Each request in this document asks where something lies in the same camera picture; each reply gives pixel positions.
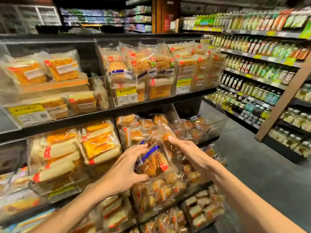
supermarket aisle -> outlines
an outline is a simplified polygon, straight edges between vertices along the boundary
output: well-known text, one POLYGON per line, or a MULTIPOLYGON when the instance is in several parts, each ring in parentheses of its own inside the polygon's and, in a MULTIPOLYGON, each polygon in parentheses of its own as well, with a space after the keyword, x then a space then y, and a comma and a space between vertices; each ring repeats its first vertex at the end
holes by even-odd
MULTIPOLYGON (((202 102, 200 110, 214 110, 202 102)), ((254 134, 229 119, 217 144, 227 169, 251 190, 311 232, 311 162, 296 165, 254 139, 254 134)))

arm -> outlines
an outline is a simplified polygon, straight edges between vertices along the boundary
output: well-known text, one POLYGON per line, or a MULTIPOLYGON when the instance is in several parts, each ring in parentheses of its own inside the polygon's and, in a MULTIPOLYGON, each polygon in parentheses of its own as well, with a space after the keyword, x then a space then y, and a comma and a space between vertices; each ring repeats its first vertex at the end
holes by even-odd
POLYGON ((218 161, 201 151, 192 141, 181 141, 175 137, 169 137, 169 141, 179 147, 191 163, 226 195, 226 200, 238 213, 247 232, 306 233, 251 191, 218 161))
POLYGON ((67 233, 102 200, 127 191, 135 183, 148 180, 148 175, 134 173, 135 161, 138 156, 148 151, 146 147, 147 144, 127 149, 101 179, 91 184, 64 208, 52 214, 31 233, 67 233))

